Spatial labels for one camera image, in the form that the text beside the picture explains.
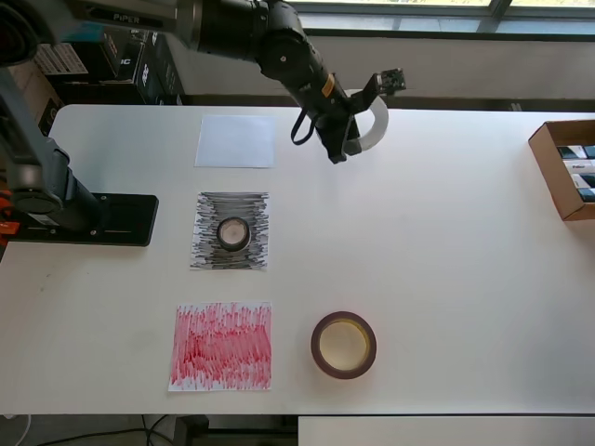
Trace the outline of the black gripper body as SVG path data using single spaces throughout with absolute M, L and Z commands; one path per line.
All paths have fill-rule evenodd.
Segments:
M 324 127 L 330 120 L 345 119 L 353 114 L 350 97 L 336 98 L 335 102 L 326 111 L 319 111 L 315 118 L 315 131 L 319 139 L 324 139 Z

